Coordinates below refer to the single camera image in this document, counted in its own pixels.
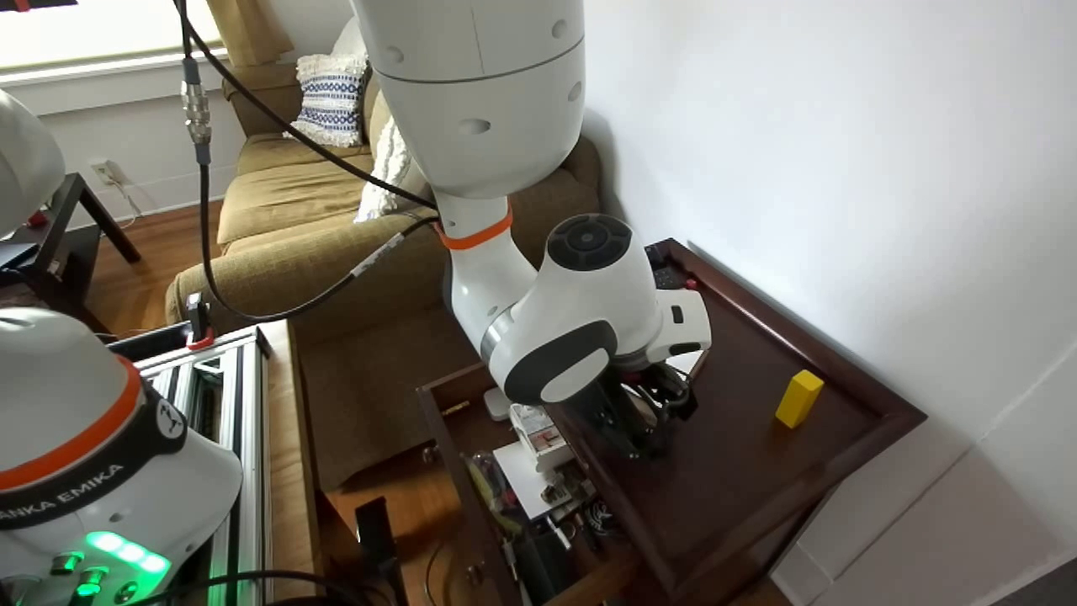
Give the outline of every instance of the orange stripe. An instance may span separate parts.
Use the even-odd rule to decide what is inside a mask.
[[[476,231],[476,233],[470,233],[470,236],[465,236],[465,238],[451,238],[451,236],[445,236],[442,231],[436,231],[436,236],[442,236],[442,247],[445,247],[445,249],[474,249],[474,247],[484,247],[484,244],[497,238],[497,236],[509,233],[509,231],[511,231],[511,213],[505,213],[493,226]]]
[[[39,477],[51,477],[62,467],[70,467],[74,463],[79,463],[83,455],[90,455],[97,446],[105,446],[117,429],[127,425],[127,418],[135,415],[139,396],[141,396],[141,379],[131,364],[125,364],[127,370],[127,384],[117,396],[117,401],[79,434],[74,434],[70,442],[62,442],[61,448],[23,463],[15,467],[0,472],[0,491],[15,491],[26,490]]]

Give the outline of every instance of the couch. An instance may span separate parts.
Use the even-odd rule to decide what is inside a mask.
[[[291,63],[247,67],[240,79],[272,113],[295,115]],[[413,224],[416,213],[353,224],[362,201],[353,174],[282,139],[235,96],[233,107],[245,141],[219,209],[212,259],[233,308],[290,310]],[[376,136],[387,122],[376,87],[367,93],[362,107],[367,131]],[[370,145],[347,150],[343,159],[370,169]],[[554,224],[597,209],[603,169],[581,139],[548,179],[511,195],[516,244],[538,264]],[[474,361],[445,310],[445,265],[436,236],[419,231],[343,295],[290,321],[320,490],[341,490],[357,472],[424,446],[413,389]],[[176,278],[163,315],[179,321],[191,295],[212,304],[207,316],[219,332],[242,328],[207,295],[203,265]]]

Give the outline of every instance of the floor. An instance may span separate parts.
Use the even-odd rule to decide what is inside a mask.
[[[197,264],[197,215],[191,209],[144,215],[125,226],[139,247],[141,264],[127,265],[106,244],[97,249],[93,283],[88,291],[88,310],[115,336],[131,336],[163,325],[161,300],[167,281]],[[390,503],[390,526],[403,563],[406,602],[468,602],[468,583],[459,563],[455,563],[458,498],[436,455],[416,452],[329,491],[337,515],[353,526],[353,509],[370,498]],[[786,606],[769,585],[756,585],[733,601],[735,606]]]

